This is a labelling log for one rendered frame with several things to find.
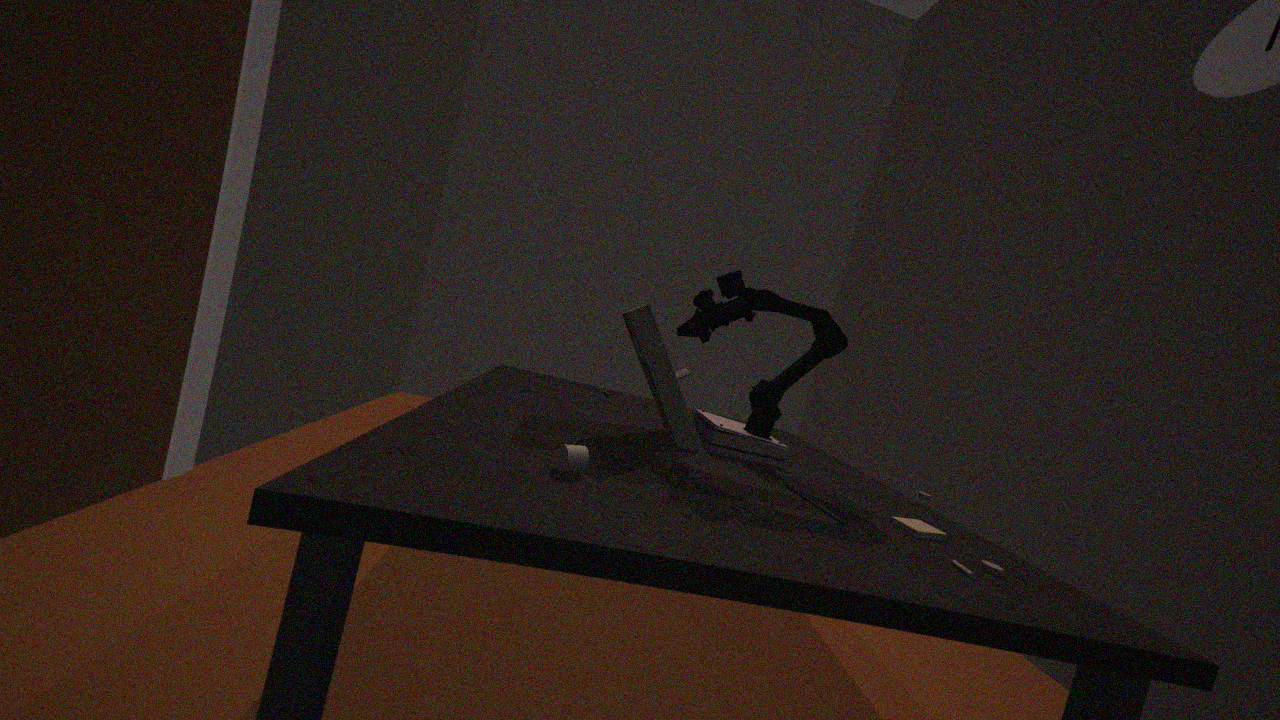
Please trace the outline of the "tan rectangular block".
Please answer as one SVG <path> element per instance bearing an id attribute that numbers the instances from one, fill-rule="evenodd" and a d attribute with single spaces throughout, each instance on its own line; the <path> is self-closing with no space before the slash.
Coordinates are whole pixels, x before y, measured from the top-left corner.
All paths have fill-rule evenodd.
<path id="1" fill-rule="evenodd" d="M 906 530 L 915 538 L 932 539 L 932 541 L 946 541 L 947 534 L 942 530 L 929 527 L 925 521 L 910 518 L 890 518 L 890 523 L 893 527 L 899 527 Z"/>

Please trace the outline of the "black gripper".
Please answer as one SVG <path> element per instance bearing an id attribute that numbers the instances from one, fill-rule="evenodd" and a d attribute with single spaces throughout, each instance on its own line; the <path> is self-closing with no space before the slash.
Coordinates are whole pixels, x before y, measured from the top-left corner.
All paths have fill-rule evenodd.
<path id="1" fill-rule="evenodd" d="M 699 304 L 704 306 L 704 313 L 696 309 L 694 316 L 677 328 L 677 334 L 699 337 L 701 343 L 705 343 L 710 338 L 710 331 L 713 332 L 721 325 L 730 325 L 730 322 L 733 322 L 733 314 L 728 304 L 719 302 L 721 306 L 716 307 L 712 299 L 708 297 L 700 299 Z"/>

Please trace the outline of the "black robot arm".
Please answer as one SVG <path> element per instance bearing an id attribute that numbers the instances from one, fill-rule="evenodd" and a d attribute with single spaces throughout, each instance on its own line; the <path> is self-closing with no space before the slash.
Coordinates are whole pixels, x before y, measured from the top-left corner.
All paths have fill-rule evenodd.
<path id="1" fill-rule="evenodd" d="M 740 270 L 717 277 L 716 279 L 719 284 L 722 297 L 733 299 L 739 296 L 739 299 L 726 302 L 733 314 L 733 322 L 742 316 L 745 316 L 746 322 L 753 322 L 755 313 L 751 310 L 781 313 L 812 322 L 814 334 L 817 336 L 812 348 L 803 357 L 799 357 L 796 363 L 792 363 L 773 380 L 762 379 L 756 386 L 753 386 L 749 393 L 753 413 L 748 416 L 748 423 L 742 429 L 753 436 L 771 439 L 769 436 L 774 420 L 778 420 L 781 416 L 777 404 L 782 398 L 785 389 L 794 386 L 820 361 L 833 357 L 847 348 L 847 337 L 824 309 L 810 307 L 781 299 L 769 290 L 745 288 Z"/>

